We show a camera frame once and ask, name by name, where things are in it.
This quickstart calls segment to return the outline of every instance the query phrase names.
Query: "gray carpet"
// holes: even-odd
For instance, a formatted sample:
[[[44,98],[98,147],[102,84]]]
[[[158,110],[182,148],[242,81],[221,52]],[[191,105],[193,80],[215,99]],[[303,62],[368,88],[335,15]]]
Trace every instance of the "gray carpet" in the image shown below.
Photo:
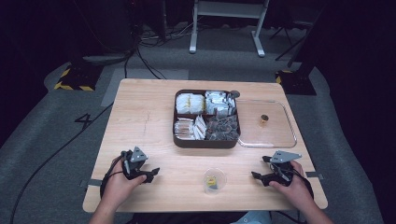
[[[240,30],[212,29],[198,34],[197,52],[189,54],[190,37],[184,36],[161,47],[140,47],[150,65],[163,71],[177,71],[175,77],[190,80],[227,80],[275,82],[274,73],[287,68],[291,57],[275,58],[288,47],[280,33],[269,40],[274,30],[263,30],[261,40],[266,52],[259,58],[248,27]],[[303,32],[292,31],[297,40]],[[49,93],[36,105],[0,150],[0,223],[8,223],[22,186],[32,173],[82,129],[75,119],[98,116],[114,98],[123,77],[123,63],[105,67],[96,91],[54,90],[67,64],[43,80]],[[128,77],[144,77],[146,70],[133,56]],[[383,223],[372,185],[354,157],[338,123],[326,80],[314,69],[310,79],[317,96],[288,95],[288,100],[311,154],[329,206],[325,212],[335,223]],[[14,223],[87,223],[91,214],[82,210],[84,184],[92,174],[111,107],[85,132],[53,157],[32,179],[19,202]],[[118,214],[123,223],[131,214]],[[292,223],[273,213],[274,223]]]

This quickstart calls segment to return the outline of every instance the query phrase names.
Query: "clear plastic lid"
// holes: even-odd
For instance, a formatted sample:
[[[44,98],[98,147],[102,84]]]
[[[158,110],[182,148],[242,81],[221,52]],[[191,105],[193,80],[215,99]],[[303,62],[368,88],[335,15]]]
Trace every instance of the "clear plastic lid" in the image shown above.
[[[297,138],[285,106],[277,101],[236,99],[243,147],[294,147]]]

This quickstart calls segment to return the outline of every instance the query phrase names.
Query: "small plastic cup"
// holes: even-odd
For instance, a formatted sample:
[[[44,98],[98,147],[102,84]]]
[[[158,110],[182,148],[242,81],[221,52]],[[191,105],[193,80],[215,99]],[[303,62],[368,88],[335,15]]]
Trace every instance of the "small plastic cup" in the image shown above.
[[[209,168],[204,174],[204,189],[206,194],[218,194],[227,183],[227,177],[219,168]]]

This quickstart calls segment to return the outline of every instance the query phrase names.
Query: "human hand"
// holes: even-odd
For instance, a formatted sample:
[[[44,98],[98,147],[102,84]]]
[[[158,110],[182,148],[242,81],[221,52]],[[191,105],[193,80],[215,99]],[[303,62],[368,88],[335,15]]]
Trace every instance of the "human hand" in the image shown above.
[[[116,211],[130,196],[134,188],[142,184],[146,178],[145,175],[140,175],[135,179],[128,180],[122,173],[122,161],[119,160],[114,166],[110,178],[107,180],[106,190],[101,203],[106,204],[108,208]]]
[[[303,167],[297,161],[291,161],[290,164],[302,176],[304,176]],[[285,187],[275,181],[270,182],[270,186],[286,196],[289,202],[300,211],[308,210],[312,206],[317,206],[312,199],[304,181],[297,175],[293,176],[291,183]]]

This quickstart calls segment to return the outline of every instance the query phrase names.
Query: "dark bento box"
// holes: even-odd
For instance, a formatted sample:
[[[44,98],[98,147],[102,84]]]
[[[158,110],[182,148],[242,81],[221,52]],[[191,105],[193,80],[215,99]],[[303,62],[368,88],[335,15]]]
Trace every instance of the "dark bento box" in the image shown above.
[[[173,119],[173,138],[174,142],[178,147],[193,147],[193,148],[232,148],[236,145],[238,140],[184,140],[180,139],[175,135],[175,123],[178,121],[177,118],[184,118],[184,119],[196,119],[197,116],[196,114],[178,114],[177,113],[177,97],[181,93],[192,93],[192,94],[202,94],[205,96],[206,91],[210,90],[181,90],[176,93],[175,96],[175,104],[174,104],[174,119]],[[202,114],[202,117],[205,121],[205,123],[208,122],[208,119],[215,117],[216,115],[208,115],[204,111]],[[239,126],[239,119],[238,119],[238,111],[237,108],[235,110],[235,115],[236,115],[236,122],[237,122],[237,129],[236,132],[240,135],[241,130]]]

